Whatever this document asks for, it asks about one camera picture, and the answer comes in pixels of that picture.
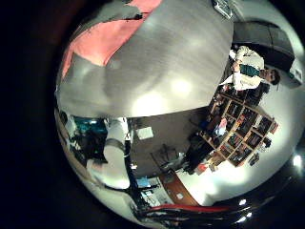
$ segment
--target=ceiling light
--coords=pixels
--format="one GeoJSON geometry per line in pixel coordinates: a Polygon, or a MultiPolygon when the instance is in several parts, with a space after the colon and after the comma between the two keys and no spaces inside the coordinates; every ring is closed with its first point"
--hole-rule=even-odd
{"type": "Polygon", "coordinates": [[[172,83],[172,91],[176,94],[187,95],[191,90],[191,84],[186,80],[179,79],[172,83]]]}
{"type": "Polygon", "coordinates": [[[239,201],[239,205],[244,205],[246,204],[247,200],[243,198],[242,200],[239,201]]]}
{"type": "Polygon", "coordinates": [[[302,166],[302,158],[301,156],[297,155],[294,157],[294,166],[301,167],[302,166]]]}
{"type": "Polygon", "coordinates": [[[164,100],[160,94],[144,94],[135,101],[132,112],[139,115],[158,115],[165,111],[164,100]]]}
{"type": "Polygon", "coordinates": [[[237,222],[243,222],[244,220],[246,220],[246,217],[240,218],[237,222]]]}

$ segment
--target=floor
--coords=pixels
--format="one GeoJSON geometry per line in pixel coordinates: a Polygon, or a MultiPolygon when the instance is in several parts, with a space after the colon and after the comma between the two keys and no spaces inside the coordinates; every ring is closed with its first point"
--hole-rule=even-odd
{"type": "MultiPolygon", "coordinates": [[[[174,147],[178,153],[186,153],[190,146],[189,135],[198,130],[190,119],[193,123],[199,123],[205,117],[206,111],[206,108],[199,108],[174,114],[142,117],[141,128],[152,127],[153,137],[140,140],[137,135],[134,136],[131,152],[132,163],[137,165],[137,169],[133,170],[134,175],[155,177],[161,174],[151,153],[157,163],[164,163],[159,154],[162,144],[174,147]]],[[[169,151],[169,158],[175,158],[173,151],[169,151]]]]}

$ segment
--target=man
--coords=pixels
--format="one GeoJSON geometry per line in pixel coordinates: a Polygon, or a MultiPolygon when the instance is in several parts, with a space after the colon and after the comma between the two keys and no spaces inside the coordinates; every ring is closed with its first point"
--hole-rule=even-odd
{"type": "Polygon", "coordinates": [[[233,73],[220,85],[233,83],[238,91],[255,89],[260,82],[267,81],[277,85],[280,76],[277,70],[265,70],[264,59],[257,52],[246,46],[239,47],[237,53],[230,51],[234,60],[231,70],[233,73]]]}

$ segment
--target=white object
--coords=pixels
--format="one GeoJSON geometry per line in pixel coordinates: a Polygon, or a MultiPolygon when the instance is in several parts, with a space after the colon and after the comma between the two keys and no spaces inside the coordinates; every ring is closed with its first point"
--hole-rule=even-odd
{"type": "Polygon", "coordinates": [[[132,169],[136,169],[136,168],[137,168],[137,165],[136,165],[136,164],[132,164],[131,168],[132,168],[132,169]]]}
{"type": "Polygon", "coordinates": [[[118,144],[124,145],[127,122],[124,118],[109,120],[109,130],[104,147],[104,156],[108,163],[97,164],[93,160],[87,161],[87,170],[91,178],[102,182],[114,189],[127,189],[131,183],[127,174],[124,150],[119,146],[107,144],[108,139],[115,139],[118,144]]]}
{"type": "Polygon", "coordinates": [[[153,137],[152,127],[138,129],[138,130],[136,130],[136,133],[140,140],[153,137]]]}
{"type": "Polygon", "coordinates": [[[258,128],[258,125],[259,125],[261,119],[263,119],[263,116],[259,114],[259,117],[256,119],[256,122],[255,122],[255,125],[254,125],[255,128],[258,128]]]}
{"type": "Polygon", "coordinates": [[[235,58],[236,58],[236,53],[235,53],[233,50],[230,50],[230,51],[229,51],[229,57],[230,57],[231,59],[235,60],[235,58]]]}
{"type": "Polygon", "coordinates": [[[183,153],[183,152],[178,153],[178,157],[184,157],[184,156],[185,156],[185,153],[183,153]]]}
{"type": "Polygon", "coordinates": [[[71,148],[70,148],[70,141],[69,141],[68,138],[66,138],[66,145],[68,147],[68,150],[70,151],[71,150],[71,148]]]}
{"type": "Polygon", "coordinates": [[[161,205],[157,196],[152,192],[145,192],[145,193],[141,192],[141,196],[146,202],[148,202],[151,205],[151,207],[156,207],[161,205]]]}
{"type": "Polygon", "coordinates": [[[70,137],[73,137],[74,133],[75,133],[75,131],[77,129],[77,126],[76,126],[76,124],[74,122],[74,118],[71,115],[68,114],[67,118],[68,118],[68,120],[67,120],[65,128],[66,128],[66,130],[68,132],[68,135],[70,137]]]}

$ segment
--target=bookshelf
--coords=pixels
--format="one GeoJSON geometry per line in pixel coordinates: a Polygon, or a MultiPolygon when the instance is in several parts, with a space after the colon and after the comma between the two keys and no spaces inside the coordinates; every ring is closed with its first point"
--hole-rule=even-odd
{"type": "MultiPolygon", "coordinates": [[[[216,93],[216,97],[222,101],[218,107],[221,117],[227,119],[227,134],[218,145],[203,132],[199,134],[223,158],[238,167],[253,155],[276,123],[262,109],[248,106],[240,98],[223,93],[216,93]]],[[[215,103],[213,101],[211,104],[211,113],[217,107],[215,103]]]]}

